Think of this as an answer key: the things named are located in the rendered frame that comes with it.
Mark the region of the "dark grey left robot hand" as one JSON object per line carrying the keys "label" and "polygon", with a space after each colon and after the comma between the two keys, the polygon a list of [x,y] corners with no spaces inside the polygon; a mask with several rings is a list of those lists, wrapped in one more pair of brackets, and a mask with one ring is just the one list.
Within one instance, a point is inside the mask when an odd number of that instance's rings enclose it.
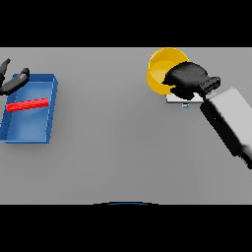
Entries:
{"label": "dark grey left robot hand", "polygon": [[11,59],[7,58],[0,64],[0,95],[11,95],[30,80],[30,69],[24,68],[17,77],[5,82],[5,74],[10,62]]}

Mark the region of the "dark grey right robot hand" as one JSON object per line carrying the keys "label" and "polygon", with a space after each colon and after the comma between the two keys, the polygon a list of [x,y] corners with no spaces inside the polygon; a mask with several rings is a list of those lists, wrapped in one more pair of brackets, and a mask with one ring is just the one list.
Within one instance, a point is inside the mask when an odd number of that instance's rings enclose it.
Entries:
{"label": "dark grey right robot hand", "polygon": [[171,86],[170,91],[177,97],[192,100],[198,94],[205,99],[207,94],[221,85],[221,78],[209,76],[199,64],[181,62],[165,74],[162,84]]}

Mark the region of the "yellow bowl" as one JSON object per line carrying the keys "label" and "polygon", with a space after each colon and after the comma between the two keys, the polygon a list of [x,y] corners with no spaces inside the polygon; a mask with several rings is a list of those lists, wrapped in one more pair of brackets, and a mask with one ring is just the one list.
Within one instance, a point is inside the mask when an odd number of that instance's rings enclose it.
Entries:
{"label": "yellow bowl", "polygon": [[188,62],[187,55],[174,47],[157,50],[150,58],[146,80],[149,88],[159,95],[170,95],[172,86],[164,85],[165,74],[181,62]]}

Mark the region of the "pale square measuring scale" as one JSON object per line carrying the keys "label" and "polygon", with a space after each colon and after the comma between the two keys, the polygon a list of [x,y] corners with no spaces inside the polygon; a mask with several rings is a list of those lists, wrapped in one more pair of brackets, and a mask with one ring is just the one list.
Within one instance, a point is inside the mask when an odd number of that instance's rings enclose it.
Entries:
{"label": "pale square measuring scale", "polygon": [[168,104],[179,104],[182,108],[189,108],[191,104],[201,104],[203,102],[198,94],[194,94],[191,100],[180,98],[175,94],[167,94],[165,98]]}

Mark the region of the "blue tray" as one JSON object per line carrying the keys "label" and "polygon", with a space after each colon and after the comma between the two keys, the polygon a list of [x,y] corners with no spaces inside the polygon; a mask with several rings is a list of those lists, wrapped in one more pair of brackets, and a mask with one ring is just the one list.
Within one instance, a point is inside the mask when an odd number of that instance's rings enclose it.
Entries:
{"label": "blue tray", "polygon": [[54,74],[30,74],[30,81],[6,97],[5,104],[47,98],[45,107],[9,112],[4,109],[0,121],[0,142],[6,144],[48,144],[57,97]]}

